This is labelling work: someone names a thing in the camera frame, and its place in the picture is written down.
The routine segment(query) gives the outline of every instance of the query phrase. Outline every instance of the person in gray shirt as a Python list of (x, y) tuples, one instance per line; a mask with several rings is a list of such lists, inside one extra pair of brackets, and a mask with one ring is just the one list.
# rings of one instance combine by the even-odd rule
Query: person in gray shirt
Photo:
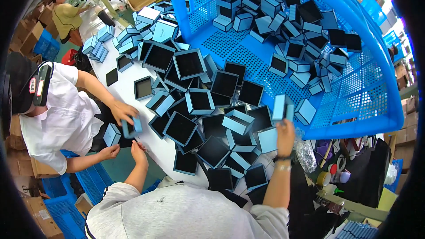
[(223, 194), (165, 177), (152, 192), (140, 195), (148, 162), (146, 148), (133, 141), (135, 167), (124, 183), (114, 183), (87, 215), (88, 238), (289, 238), (288, 157), (295, 130), (290, 121), (277, 125), (278, 161), (263, 204), (248, 212)]

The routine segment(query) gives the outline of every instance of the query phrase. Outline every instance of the white shirt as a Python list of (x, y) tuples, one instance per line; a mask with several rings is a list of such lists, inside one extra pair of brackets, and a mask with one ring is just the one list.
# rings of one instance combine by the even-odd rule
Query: white shirt
[(188, 183), (143, 195), (114, 183), (88, 212), (85, 231), (97, 239), (288, 239), (288, 221), (286, 208), (254, 205), (248, 212), (220, 192)]
[(29, 155), (59, 174), (64, 174), (67, 168), (60, 150), (85, 156), (103, 125), (94, 117), (101, 113), (97, 104), (87, 93), (77, 91), (77, 79), (75, 66), (54, 63), (47, 95), (48, 110), (35, 117), (19, 116)]

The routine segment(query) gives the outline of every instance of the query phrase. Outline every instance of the hand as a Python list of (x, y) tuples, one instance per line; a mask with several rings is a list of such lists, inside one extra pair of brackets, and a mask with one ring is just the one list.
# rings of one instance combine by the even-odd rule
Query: hand
[(114, 101), (110, 105), (110, 111), (112, 112), (112, 115), (114, 116), (119, 126), (122, 126), (121, 119), (124, 119), (130, 125), (134, 125), (134, 122), (130, 116), (137, 117), (139, 111), (137, 111), (134, 107), (120, 102), (116, 99), (114, 99)]
[(295, 128), (291, 121), (286, 119), (276, 124), (278, 130), (278, 155), (288, 157), (291, 155), (295, 140)]
[(147, 151), (147, 149), (143, 144), (133, 141), (133, 144), (131, 145), (131, 155), (133, 156), (135, 164), (136, 166), (141, 166), (147, 170), (149, 163), (147, 161), (145, 151)]
[(99, 151), (98, 155), (101, 157), (102, 161), (115, 159), (118, 152), (120, 152), (120, 145), (115, 144), (110, 147), (106, 147), (103, 150)]

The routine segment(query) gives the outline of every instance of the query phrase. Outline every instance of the white tape roll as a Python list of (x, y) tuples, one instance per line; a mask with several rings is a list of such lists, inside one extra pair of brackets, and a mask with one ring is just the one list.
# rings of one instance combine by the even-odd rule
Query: white tape roll
[(340, 154), (337, 160), (337, 172), (342, 172), (345, 169), (345, 165), (347, 163), (347, 159), (344, 157), (344, 155)]

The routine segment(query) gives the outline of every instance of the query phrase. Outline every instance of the yellow t-shirt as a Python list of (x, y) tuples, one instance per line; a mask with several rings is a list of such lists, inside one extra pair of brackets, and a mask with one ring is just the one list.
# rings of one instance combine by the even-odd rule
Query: yellow t-shirt
[(65, 39), (70, 30), (81, 26), (82, 19), (77, 14), (78, 10), (79, 8), (67, 3), (53, 7), (53, 22), (61, 39)]

